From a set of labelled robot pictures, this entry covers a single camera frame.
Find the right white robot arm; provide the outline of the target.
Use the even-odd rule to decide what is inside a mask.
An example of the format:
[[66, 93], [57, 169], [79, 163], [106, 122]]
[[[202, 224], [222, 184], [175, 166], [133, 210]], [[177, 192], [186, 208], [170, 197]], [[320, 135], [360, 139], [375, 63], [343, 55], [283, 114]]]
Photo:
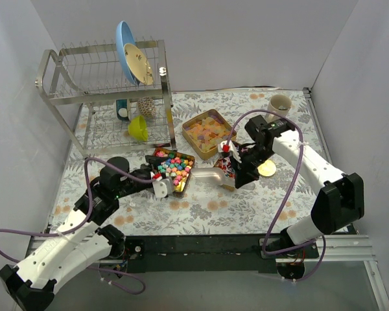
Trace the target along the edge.
[[278, 240], [263, 242], [265, 255], [298, 256], [310, 241], [330, 235], [364, 216], [362, 178], [356, 173], [344, 173], [306, 146], [301, 130], [293, 122], [278, 119], [267, 123], [258, 115], [244, 128], [253, 143], [247, 144], [247, 151], [231, 157], [235, 188], [258, 180], [259, 165], [277, 154], [295, 167], [293, 177], [301, 176], [316, 195], [309, 216], [284, 228]]

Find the gold tin of lollipops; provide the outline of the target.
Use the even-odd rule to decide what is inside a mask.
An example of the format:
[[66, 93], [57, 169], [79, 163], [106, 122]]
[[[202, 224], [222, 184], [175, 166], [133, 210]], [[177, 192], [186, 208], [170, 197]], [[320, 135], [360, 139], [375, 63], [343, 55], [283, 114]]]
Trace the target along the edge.
[[[224, 144], [226, 144], [226, 140], [220, 142], [217, 145], [217, 150], [218, 150], [218, 153], [220, 155], [219, 155], [219, 158], [213, 167], [220, 168], [224, 172], [224, 175], [227, 178], [233, 179], [233, 182], [234, 182], [235, 181], [235, 170], [234, 170], [233, 165], [231, 163], [232, 151], [230, 151], [230, 150], [234, 148], [234, 149], [236, 149], [237, 152], [239, 152], [239, 150], [240, 150], [239, 148], [241, 148], [241, 151], [244, 151], [244, 149], [246, 150], [246, 147], [242, 147], [236, 141], [231, 141], [230, 147], [229, 147], [230, 148], [229, 152], [224, 152], [223, 147], [222, 147]], [[232, 191], [232, 192], [237, 189], [237, 188], [235, 188], [234, 185], [229, 185], [229, 184], [223, 184], [221, 187], [225, 188], [226, 190]], [[254, 190], [255, 183], [251, 182], [251, 183], [245, 184], [240, 189]]]

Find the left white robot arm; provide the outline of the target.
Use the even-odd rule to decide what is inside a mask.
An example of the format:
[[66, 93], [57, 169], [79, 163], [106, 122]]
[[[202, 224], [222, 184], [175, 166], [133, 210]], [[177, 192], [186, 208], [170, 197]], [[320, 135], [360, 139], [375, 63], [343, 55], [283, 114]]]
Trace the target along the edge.
[[119, 199], [152, 189], [158, 198], [173, 192], [172, 179], [155, 172], [151, 157], [131, 171], [124, 157], [103, 162], [95, 179], [86, 179], [86, 191], [53, 234], [28, 257], [0, 270], [5, 290], [22, 310], [45, 310], [61, 287], [97, 260], [121, 258], [125, 236], [105, 221], [118, 210]]

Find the clear round candy jar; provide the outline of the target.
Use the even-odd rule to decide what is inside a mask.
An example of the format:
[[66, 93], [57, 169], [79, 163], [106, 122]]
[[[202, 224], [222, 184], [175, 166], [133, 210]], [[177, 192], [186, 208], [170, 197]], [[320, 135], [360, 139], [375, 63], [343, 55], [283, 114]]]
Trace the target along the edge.
[[141, 197], [136, 195], [126, 196], [119, 199], [119, 205], [121, 208], [128, 210], [140, 209], [142, 207]]

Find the gold tin of gummy candies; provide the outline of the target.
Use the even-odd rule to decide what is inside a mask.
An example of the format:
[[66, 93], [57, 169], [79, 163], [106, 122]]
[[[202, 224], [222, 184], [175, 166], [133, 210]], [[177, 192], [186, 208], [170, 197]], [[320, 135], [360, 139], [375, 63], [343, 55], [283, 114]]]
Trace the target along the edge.
[[232, 126], [215, 109], [207, 110], [182, 125], [182, 135], [203, 160], [217, 152], [217, 146], [228, 138]]

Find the gold tin of star candies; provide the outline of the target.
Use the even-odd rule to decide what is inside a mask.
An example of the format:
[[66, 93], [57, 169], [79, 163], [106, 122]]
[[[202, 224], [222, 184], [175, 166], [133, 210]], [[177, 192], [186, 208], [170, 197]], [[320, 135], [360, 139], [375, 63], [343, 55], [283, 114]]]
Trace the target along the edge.
[[183, 198], [191, 178], [191, 170], [195, 165], [195, 157], [181, 152], [157, 147], [152, 156], [167, 157], [158, 167], [151, 165], [153, 173], [160, 173], [163, 177], [171, 177], [174, 184], [173, 195]]

